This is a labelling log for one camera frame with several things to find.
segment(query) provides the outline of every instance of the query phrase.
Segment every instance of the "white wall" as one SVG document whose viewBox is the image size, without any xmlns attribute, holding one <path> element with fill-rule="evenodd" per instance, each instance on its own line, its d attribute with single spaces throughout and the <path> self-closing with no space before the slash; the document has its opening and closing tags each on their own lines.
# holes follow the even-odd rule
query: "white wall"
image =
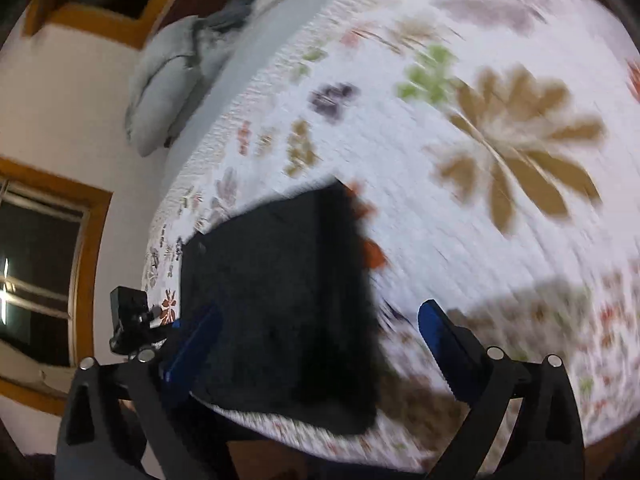
<svg viewBox="0 0 640 480">
<path fill-rule="evenodd" d="M 166 157 L 159 150 L 140 158 L 126 143 L 128 78 L 139 52 L 55 26 L 26 40 L 21 25 L 0 50 L 0 155 L 113 192 L 95 280 L 94 345 L 98 361 L 115 362 L 109 293 L 140 287 Z M 18 446 L 30 447 L 23 451 L 54 449 L 56 417 L 4 397 L 0 417 Z"/>
</svg>

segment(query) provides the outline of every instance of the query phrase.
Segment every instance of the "wooden window frame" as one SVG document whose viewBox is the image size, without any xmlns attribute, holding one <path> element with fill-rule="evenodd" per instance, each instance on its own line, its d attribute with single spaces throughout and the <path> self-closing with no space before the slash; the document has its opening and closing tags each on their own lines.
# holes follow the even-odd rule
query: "wooden window frame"
<svg viewBox="0 0 640 480">
<path fill-rule="evenodd" d="M 133 19 L 110 10 L 83 4 L 68 2 L 57 6 L 57 0 L 32 0 L 27 10 L 22 33 L 30 37 L 46 23 L 55 23 L 140 49 L 173 1 L 149 0 L 142 15 Z"/>
<path fill-rule="evenodd" d="M 76 362 L 80 362 L 84 357 L 93 357 L 95 271 L 112 193 L 36 170 L 1 156 L 0 177 L 62 198 L 86 209 L 85 231 L 76 272 L 76 310 L 73 324 Z M 65 407 L 63 397 L 48 396 L 3 378 L 0 378 L 0 395 L 53 415 L 62 415 Z"/>
</svg>

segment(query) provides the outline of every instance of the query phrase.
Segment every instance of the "silver screw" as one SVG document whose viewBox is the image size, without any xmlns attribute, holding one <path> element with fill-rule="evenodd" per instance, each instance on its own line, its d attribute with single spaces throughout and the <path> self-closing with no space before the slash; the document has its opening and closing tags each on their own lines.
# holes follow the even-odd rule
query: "silver screw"
<svg viewBox="0 0 640 480">
<path fill-rule="evenodd" d="M 148 363 L 154 357 L 156 357 L 156 353 L 151 348 L 146 348 L 138 354 L 138 361 L 141 363 Z"/>
<path fill-rule="evenodd" d="M 95 359 L 93 357 L 85 357 L 80 361 L 80 369 L 88 370 L 95 364 Z"/>
<path fill-rule="evenodd" d="M 546 358 L 546 360 L 549 361 L 549 364 L 552 365 L 553 368 L 558 368 L 559 366 L 562 366 L 562 359 L 559 358 L 557 355 L 551 354 L 549 357 Z"/>
<path fill-rule="evenodd" d="M 497 346 L 491 346 L 487 349 L 486 354 L 494 361 L 499 361 L 504 357 L 504 352 Z"/>
</svg>

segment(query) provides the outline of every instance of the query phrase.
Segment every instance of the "patterned border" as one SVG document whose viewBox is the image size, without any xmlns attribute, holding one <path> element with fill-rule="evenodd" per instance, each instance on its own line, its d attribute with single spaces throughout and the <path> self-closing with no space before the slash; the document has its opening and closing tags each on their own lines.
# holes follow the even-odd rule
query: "patterned border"
<svg viewBox="0 0 640 480">
<path fill-rule="evenodd" d="M 212 164 L 220 163 L 226 142 L 241 126 L 243 118 L 251 115 L 256 108 L 260 109 L 278 92 L 279 85 L 302 60 L 303 54 L 331 30 L 378 3 L 380 0 L 332 0 L 281 47 L 267 67 L 255 75 L 246 90 L 217 118 L 197 149 L 191 153 L 154 215 L 149 229 L 150 241 L 158 237 L 162 225 L 180 207 L 180 197 L 193 185 L 194 179 L 204 176 Z"/>
</svg>

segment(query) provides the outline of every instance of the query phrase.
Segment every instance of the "bed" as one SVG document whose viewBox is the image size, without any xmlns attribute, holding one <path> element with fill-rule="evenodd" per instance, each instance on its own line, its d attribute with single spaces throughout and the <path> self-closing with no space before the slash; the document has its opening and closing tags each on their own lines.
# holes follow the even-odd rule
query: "bed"
<svg viewBox="0 0 640 480">
<path fill-rule="evenodd" d="M 332 460 L 428 470 L 466 413 L 415 329 L 435 298 L 512 358 L 560 355 L 587 445 L 631 421 L 639 59 L 594 0 L 286 0 L 252 23 L 169 152 L 150 306 L 179 316 L 196 230 L 333 175 L 369 212 L 390 373 L 376 425 L 354 438 L 212 409 Z"/>
</svg>

